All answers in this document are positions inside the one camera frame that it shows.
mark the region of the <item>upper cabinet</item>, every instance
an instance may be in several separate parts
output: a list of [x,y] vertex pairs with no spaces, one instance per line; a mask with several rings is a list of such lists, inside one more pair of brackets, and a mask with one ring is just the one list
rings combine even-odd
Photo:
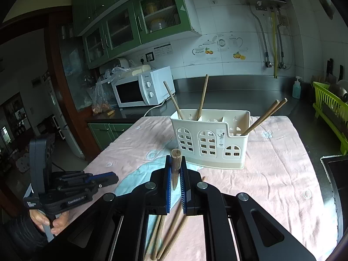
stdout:
[[[118,1],[124,2],[115,7]],[[193,0],[73,0],[73,3],[76,3],[75,33],[91,27],[83,34],[90,69],[137,47],[141,50],[201,34]]]
[[184,0],[133,0],[142,43],[191,30]]

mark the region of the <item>glass cabinet door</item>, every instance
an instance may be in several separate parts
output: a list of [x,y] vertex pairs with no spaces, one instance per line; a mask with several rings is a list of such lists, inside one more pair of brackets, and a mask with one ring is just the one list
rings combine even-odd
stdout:
[[97,67],[104,60],[108,59],[103,33],[102,25],[97,24],[84,35],[84,45],[89,68]]
[[106,17],[104,27],[107,30],[106,44],[109,57],[141,44],[132,2],[112,11]]
[[135,0],[142,43],[191,30],[184,0]]

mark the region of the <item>plastic bag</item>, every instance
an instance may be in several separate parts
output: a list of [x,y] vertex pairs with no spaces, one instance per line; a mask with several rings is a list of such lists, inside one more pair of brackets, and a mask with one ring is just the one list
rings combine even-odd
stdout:
[[93,105],[92,105],[93,115],[106,112],[111,109],[111,105],[107,101],[107,96],[104,92],[103,85],[100,78],[98,78],[97,84],[95,85],[95,90],[93,93],[92,100],[93,100]]

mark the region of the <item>white microwave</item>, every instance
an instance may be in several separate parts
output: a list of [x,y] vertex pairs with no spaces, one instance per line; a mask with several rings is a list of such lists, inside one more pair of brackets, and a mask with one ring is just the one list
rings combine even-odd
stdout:
[[148,70],[135,76],[112,82],[119,107],[158,105],[169,97],[164,86],[167,82],[172,94],[175,93],[170,67]]

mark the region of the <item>metal hose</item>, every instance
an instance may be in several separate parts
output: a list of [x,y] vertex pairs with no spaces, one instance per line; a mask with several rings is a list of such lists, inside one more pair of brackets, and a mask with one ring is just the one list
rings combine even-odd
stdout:
[[278,9],[278,14],[280,16],[280,24],[277,25],[277,29],[278,29],[278,35],[279,35],[279,41],[280,41],[280,44],[281,44],[281,62],[279,63],[279,67],[281,69],[286,69],[286,66],[284,65],[284,52],[283,52],[283,42],[281,41],[281,31],[280,31],[280,27],[283,25],[283,20],[281,18],[281,11],[280,11],[280,8],[277,7]]
[[250,9],[250,12],[252,13],[252,15],[253,15],[254,17],[256,17],[256,19],[259,21],[259,24],[260,24],[260,27],[261,27],[261,32],[262,32],[262,37],[263,37],[263,42],[264,42],[264,47],[266,48],[266,58],[267,58],[266,67],[270,68],[270,67],[272,67],[272,64],[271,64],[271,62],[269,61],[269,55],[268,55],[268,50],[267,50],[267,43],[266,43],[266,38],[265,38],[265,36],[264,36],[264,32],[263,32],[263,28],[262,28],[261,21],[260,21],[260,19],[257,17],[257,15],[255,15],[255,14],[253,13],[253,11],[251,10],[250,4],[249,4],[249,9]]

